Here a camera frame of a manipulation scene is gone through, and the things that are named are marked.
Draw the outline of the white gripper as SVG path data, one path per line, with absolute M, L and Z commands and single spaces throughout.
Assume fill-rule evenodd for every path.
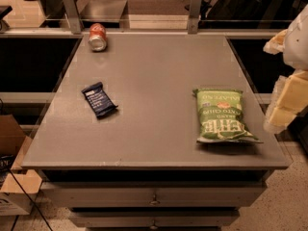
M 264 129 L 272 134 L 284 131 L 308 106 L 308 5 L 295 20 L 269 41 L 263 51 L 272 55 L 283 52 L 284 63 L 296 70 L 275 82 L 266 111 Z

